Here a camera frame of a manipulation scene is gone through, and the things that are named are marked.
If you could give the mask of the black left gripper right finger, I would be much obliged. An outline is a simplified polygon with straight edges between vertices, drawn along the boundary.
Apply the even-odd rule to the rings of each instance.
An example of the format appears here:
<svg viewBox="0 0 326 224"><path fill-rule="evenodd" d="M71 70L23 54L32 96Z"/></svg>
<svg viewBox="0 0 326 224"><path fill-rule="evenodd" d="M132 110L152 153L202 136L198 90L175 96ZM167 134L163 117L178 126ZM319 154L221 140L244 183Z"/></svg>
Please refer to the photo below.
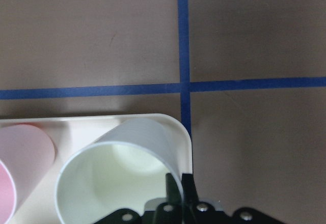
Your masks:
<svg viewBox="0 0 326 224"><path fill-rule="evenodd" d="M199 200L193 175L183 173L181 183L184 196L182 201L184 223L203 223L202 202Z"/></svg>

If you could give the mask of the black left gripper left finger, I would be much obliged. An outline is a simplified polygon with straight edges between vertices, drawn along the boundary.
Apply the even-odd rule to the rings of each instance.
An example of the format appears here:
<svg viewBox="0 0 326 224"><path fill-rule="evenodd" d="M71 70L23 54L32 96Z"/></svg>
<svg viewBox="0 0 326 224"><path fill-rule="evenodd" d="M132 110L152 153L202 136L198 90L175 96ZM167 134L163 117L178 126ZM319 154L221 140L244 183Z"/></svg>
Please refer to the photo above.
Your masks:
<svg viewBox="0 0 326 224"><path fill-rule="evenodd" d="M153 216L152 223L182 223L182 202L177 183L171 173L166 174L166 200L160 203Z"/></svg>

